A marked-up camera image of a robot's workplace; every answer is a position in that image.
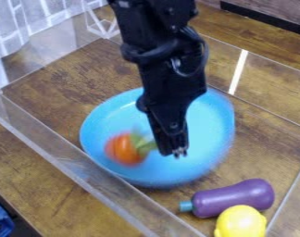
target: transparent enclosure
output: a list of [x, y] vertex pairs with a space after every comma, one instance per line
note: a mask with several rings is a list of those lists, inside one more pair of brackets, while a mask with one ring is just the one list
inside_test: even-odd
[[81, 124], [116, 94], [141, 87], [121, 56], [121, 34], [108, 6], [30, 38], [0, 58], [0, 124], [147, 236], [213, 236], [216, 218], [179, 213], [179, 202], [251, 178], [275, 187], [264, 212], [268, 236], [300, 236], [300, 71], [229, 44], [209, 42], [209, 87], [236, 110], [236, 141], [223, 164], [171, 190], [141, 189], [84, 153]]

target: lemon toy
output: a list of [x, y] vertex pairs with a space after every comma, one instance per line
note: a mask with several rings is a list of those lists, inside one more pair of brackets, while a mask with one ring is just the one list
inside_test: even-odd
[[220, 215], [215, 237], [266, 237], [267, 218], [251, 206], [232, 206]]

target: tomato toy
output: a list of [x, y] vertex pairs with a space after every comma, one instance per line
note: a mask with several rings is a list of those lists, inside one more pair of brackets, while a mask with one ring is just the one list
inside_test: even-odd
[[148, 141], [137, 132], [124, 132], [109, 139], [105, 152], [123, 165], [136, 166], [156, 148], [153, 140]]

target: wooden surface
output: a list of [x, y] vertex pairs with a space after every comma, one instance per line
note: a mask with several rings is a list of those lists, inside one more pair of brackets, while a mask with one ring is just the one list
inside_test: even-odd
[[[216, 9], [204, 6], [200, 6], [200, 9], [203, 17], [193, 25], [203, 33], [300, 68], [298, 35]], [[220, 48], [224, 48], [223, 52], [229, 53], [216, 54]], [[239, 56], [239, 49], [215, 47], [209, 83], [223, 90], [228, 88], [228, 75], [232, 75], [236, 66], [233, 58]], [[250, 79], [263, 68], [259, 62], [251, 65], [254, 72], [247, 74]], [[272, 85], [275, 88], [278, 83], [274, 84], [272, 79], [278, 77], [274, 73], [262, 77], [263, 86]], [[280, 81], [279, 84], [282, 82], [286, 83], [286, 88], [294, 85], [292, 81]], [[119, 46], [100, 40], [12, 84], [5, 90], [5, 95], [69, 141], [80, 145], [80, 125], [93, 108], [117, 93], [140, 85], [136, 67], [123, 60]], [[179, 201], [189, 199], [197, 190], [262, 177], [271, 181], [276, 189], [275, 207], [266, 212], [271, 219], [300, 170], [300, 127], [238, 98], [231, 99], [238, 112], [238, 140], [227, 162], [205, 179], [183, 188], [167, 192], [144, 191], [176, 212]], [[292, 107], [300, 110], [300, 105], [295, 102], [291, 102]], [[120, 232], [123, 236], [139, 235], [0, 127], [2, 140], [5, 144], [0, 145], [0, 194], [44, 235], [53, 236], [53, 233], [61, 231], [60, 235], [54, 235], [81, 236], [84, 226], [84, 236], [120, 236]], [[13, 176], [6, 179], [9, 174], [16, 174], [16, 179], [10, 178]], [[77, 210], [78, 216], [74, 212], [70, 213], [74, 208], [84, 208]], [[179, 216], [211, 235], [215, 219], [201, 220], [191, 214]]]
[[[199, 1], [211, 6], [221, 7], [219, 0]], [[225, 0], [225, 2], [300, 24], [300, 0]]]

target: wooden table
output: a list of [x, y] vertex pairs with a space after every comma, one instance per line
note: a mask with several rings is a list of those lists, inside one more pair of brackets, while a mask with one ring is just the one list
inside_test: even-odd
[[[200, 10], [201, 17], [192, 25], [201, 33], [300, 69], [300, 35], [204, 5], [200, 5]], [[10, 66], [20, 64], [17, 56], [13, 58], [16, 60], [8, 59]], [[232, 59], [225, 56], [213, 69], [231, 63]], [[251, 75], [247, 78], [254, 78], [259, 73], [258, 67], [248, 73]], [[225, 89], [228, 81], [220, 78], [223, 75], [211, 77], [209, 84]], [[252, 87], [256, 92], [262, 90], [258, 85], [246, 80], [244, 87]], [[260, 85], [270, 91], [276, 88], [262, 77]], [[286, 85], [294, 87], [294, 81], [286, 81]], [[5, 89], [5, 95], [80, 146], [78, 129], [93, 108], [117, 93], [139, 86], [137, 70], [123, 60], [119, 47], [109, 41], [99, 40], [13, 83]], [[296, 82], [296, 88], [300, 88], [300, 81]], [[252, 102], [258, 100], [255, 94], [244, 94], [244, 89], [238, 93], [239, 96], [248, 96]], [[267, 100], [258, 102], [300, 123], [300, 113], [295, 113], [300, 111], [300, 105], [295, 103], [298, 99], [288, 102], [292, 105], [291, 112], [279, 110], [279, 105], [268, 104]], [[232, 98], [232, 102], [238, 108], [240, 133], [236, 143], [246, 149], [231, 153], [228, 162], [204, 181], [197, 181], [188, 188], [169, 193], [144, 191], [176, 211], [171, 197], [184, 200], [192, 196], [193, 190], [262, 177], [276, 188], [275, 207], [266, 213], [271, 219], [300, 170], [300, 127], [236, 98]], [[2, 126], [0, 195], [44, 236], [141, 236]], [[200, 231], [212, 234], [215, 219], [200, 220], [189, 214], [180, 217]]]

